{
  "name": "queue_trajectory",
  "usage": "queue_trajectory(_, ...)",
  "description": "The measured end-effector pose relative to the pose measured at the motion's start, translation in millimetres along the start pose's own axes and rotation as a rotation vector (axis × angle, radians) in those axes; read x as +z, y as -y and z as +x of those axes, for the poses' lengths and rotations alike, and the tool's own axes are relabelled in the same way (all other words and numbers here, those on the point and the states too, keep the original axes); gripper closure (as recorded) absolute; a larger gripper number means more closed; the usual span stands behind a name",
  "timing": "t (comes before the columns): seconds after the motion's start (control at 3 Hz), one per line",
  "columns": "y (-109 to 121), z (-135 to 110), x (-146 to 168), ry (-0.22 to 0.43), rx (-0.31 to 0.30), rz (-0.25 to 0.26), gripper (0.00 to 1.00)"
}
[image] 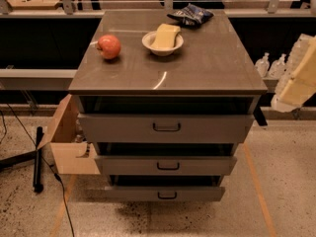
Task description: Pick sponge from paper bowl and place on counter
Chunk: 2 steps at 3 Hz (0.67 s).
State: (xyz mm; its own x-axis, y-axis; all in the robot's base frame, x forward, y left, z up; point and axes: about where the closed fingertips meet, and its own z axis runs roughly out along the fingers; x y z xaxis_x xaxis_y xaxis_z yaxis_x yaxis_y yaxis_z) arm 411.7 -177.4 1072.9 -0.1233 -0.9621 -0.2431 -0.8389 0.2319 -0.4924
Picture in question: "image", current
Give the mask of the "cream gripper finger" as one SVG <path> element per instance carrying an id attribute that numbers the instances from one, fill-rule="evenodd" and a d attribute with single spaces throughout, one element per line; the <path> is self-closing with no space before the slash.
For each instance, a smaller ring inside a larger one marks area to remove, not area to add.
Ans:
<path id="1" fill-rule="evenodd" d="M 316 93 L 316 37 L 301 36 L 286 65 L 286 73 L 279 80 L 278 98 L 300 108 Z"/>

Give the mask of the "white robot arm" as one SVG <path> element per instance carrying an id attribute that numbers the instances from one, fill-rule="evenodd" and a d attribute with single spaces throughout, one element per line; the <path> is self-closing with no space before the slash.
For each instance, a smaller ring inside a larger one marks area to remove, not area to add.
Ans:
<path id="1" fill-rule="evenodd" d="M 271 106 L 288 113 L 301 108 L 316 93 L 316 37 L 301 34 L 276 84 Z"/>

